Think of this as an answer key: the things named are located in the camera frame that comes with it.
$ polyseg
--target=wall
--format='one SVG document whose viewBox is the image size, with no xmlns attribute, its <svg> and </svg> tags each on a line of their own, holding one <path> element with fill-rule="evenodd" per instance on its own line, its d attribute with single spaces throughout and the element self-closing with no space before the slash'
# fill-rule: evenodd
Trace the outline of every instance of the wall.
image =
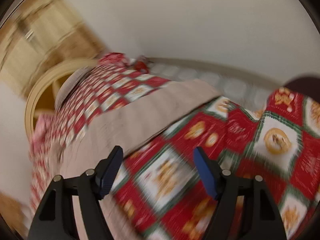
<svg viewBox="0 0 320 240">
<path fill-rule="evenodd" d="M 0 82 L 0 191 L 29 204 L 31 163 L 24 128 L 25 101 Z"/>
<path fill-rule="evenodd" d="M 320 71 L 320 35 L 298 0 L 69 1 L 113 50 L 227 64 L 278 82 Z"/>
</svg>

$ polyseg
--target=oven mitt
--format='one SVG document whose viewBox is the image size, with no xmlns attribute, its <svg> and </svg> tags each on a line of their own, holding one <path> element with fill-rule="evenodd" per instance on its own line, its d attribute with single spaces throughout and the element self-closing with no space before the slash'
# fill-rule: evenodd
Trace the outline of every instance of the oven mitt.
<svg viewBox="0 0 320 240">
<path fill-rule="evenodd" d="M 54 102 L 55 110 L 58 110 L 68 95 L 74 90 L 76 85 L 80 84 L 90 73 L 92 67 L 84 67 L 76 70 L 61 86 Z"/>
</svg>

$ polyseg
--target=tile floor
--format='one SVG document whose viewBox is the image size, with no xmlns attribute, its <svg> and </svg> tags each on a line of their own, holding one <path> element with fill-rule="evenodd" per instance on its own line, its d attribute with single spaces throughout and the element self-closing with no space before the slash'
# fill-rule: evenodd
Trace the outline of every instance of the tile floor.
<svg viewBox="0 0 320 240">
<path fill-rule="evenodd" d="M 199 78 L 216 87 L 233 102 L 249 110 L 258 110 L 263 107 L 271 90 L 260 87 L 258 84 L 247 83 L 240 79 L 230 78 L 219 73 L 203 71 L 196 68 L 181 66 L 153 64 L 150 72 L 173 81 L 184 81 Z"/>
</svg>

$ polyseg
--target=metal screw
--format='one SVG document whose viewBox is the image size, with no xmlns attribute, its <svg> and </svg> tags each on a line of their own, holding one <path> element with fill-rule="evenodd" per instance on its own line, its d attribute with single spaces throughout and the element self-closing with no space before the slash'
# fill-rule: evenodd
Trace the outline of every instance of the metal screw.
<svg viewBox="0 0 320 240">
<path fill-rule="evenodd" d="M 231 171 L 228 170 L 228 169 L 224 169 L 224 170 L 222 171 L 222 174 L 223 174 L 224 176 L 230 176 L 230 175 L 231 175 Z"/>
<path fill-rule="evenodd" d="M 263 181 L 263 177 L 261 177 L 260 175 L 255 176 L 254 179 L 258 182 Z"/>
<path fill-rule="evenodd" d="M 59 181 L 59 180 L 61 180 L 61 179 L 62 179 L 62 176 L 61 176 L 61 175 L 56 175 L 56 176 L 53 177 L 53 181 L 54 181 L 54 182 L 57 182 L 57 181 Z"/>
<path fill-rule="evenodd" d="M 86 174 L 87 176 L 93 175 L 93 174 L 94 174 L 94 169 L 88 169 L 88 170 L 86 170 L 85 174 Z"/>
</svg>

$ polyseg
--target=christmas patterned cloth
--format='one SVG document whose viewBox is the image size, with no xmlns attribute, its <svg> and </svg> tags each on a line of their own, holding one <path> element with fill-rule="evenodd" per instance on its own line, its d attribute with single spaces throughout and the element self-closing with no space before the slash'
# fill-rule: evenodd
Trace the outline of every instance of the christmas patterned cloth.
<svg viewBox="0 0 320 240">
<path fill-rule="evenodd" d="M 92 118 L 122 107 L 168 80 L 126 68 L 123 54 L 108 54 L 55 114 L 35 154 L 31 204 L 35 210 L 50 179 L 45 159 L 53 141 L 69 145 Z M 320 198 L 320 105 L 280 88 L 266 108 L 251 112 L 219 97 L 194 110 L 126 158 L 112 194 L 145 239 L 201 239 L 216 203 L 205 192 L 193 149 L 237 176 L 261 175 L 276 201 L 288 238 L 303 229 Z M 238 198 L 233 232 L 239 224 Z"/>
</svg>

